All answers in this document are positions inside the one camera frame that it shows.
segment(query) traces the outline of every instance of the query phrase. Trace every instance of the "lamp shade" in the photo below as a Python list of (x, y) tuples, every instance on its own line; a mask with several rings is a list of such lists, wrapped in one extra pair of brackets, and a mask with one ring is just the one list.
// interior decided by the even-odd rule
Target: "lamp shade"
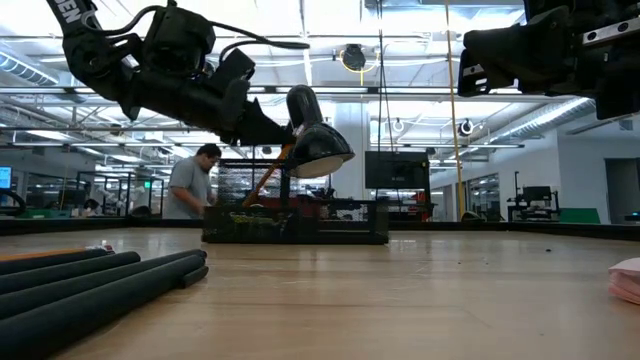
[(289, 175), (303, 179), (329, 175), (354, 156), (336, 129), (326, 123), (310, 124), (289, 153)]

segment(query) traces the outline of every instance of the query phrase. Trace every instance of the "dark hair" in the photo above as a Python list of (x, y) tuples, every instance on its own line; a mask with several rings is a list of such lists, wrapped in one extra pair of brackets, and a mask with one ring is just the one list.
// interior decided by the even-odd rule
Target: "dark hair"
[(200, 149), (198, 149), (198, 152), (196, 153), (196, 156), (202, 155), (202, 154), (206, 154), (207, 157), (209, 158), (212, 158), (215, 156), (222, 157), (222, 151), (216, 144), (205, 144), (202, 147), (200, 147)]

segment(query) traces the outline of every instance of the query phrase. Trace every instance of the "gray shirt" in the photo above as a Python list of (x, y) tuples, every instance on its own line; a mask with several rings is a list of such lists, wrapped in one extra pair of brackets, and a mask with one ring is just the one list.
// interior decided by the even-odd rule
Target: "gray shirt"
[(167, 197), (164, 211), (165, 219), (199, 219), (200, 216), (188, 204), (178, 199), (171, 187), (187, 189), (193, 197), (203, 204), (208, 204), (211, 194), (211, 182), (209, 173), (204, 172), (193, 157), (178, 161), (171, 171), (169, 180), (169, 196)]

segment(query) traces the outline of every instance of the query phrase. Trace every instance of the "pink cloth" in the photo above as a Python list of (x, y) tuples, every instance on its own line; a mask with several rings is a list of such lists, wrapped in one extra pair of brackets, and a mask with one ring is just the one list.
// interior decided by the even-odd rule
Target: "pink cloth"
[(640, 258), (609, 268), (609, 293), (640, 305)]

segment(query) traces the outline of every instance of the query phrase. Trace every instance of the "black foam tube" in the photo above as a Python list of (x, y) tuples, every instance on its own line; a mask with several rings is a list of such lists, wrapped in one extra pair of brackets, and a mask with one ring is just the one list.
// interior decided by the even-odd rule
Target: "black foam tube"
[(42, 359), (177, 287), (204, 266), (189, 256), (0, 320), (0, 359)]
[(208, 266), (203, 266), (200, 269), (196, 270), (196, 271), (192, 271), (190, 273), (188, 273), (187, 275), (182, 277), (182, 280), (180, 281), (180, 287), (183, 289), (188, 288), (189, 286), (197, 283), (198, 281), (204, 279), (205, 276), (207, 276), (207, 273), (209, 273), (209, 267)]
[(53, 265), (66, 264), (74, 261), (93, 259), (106, 255), (109, 255), (109, 253), (105, 249), (91, 249), (68, 254), (57, 254), (30, 259), (2, 261), (0, 262), (0, 275), (13, 274), (20, 271), (28, 271)]
[(168, 264), (172, 261), (191, 255), (196, 255), (201, 258), (207, 257), (207, 253), (202, 250), (196, 249), (183, 251), (176, 254), (123, 265), (113, 269), (103, 270), (0, 295), (0, 319), (6, 319), (16, 314), (35, 309), (38, 306), (50, 304), (54, 301), (97, 288), (104, 284), (108, 284), (127, 276), (141, 273), (143, 271), (153, 269), (156, 266)]
[(140, 261), (133, 251), (0, 276), (0, 295)]

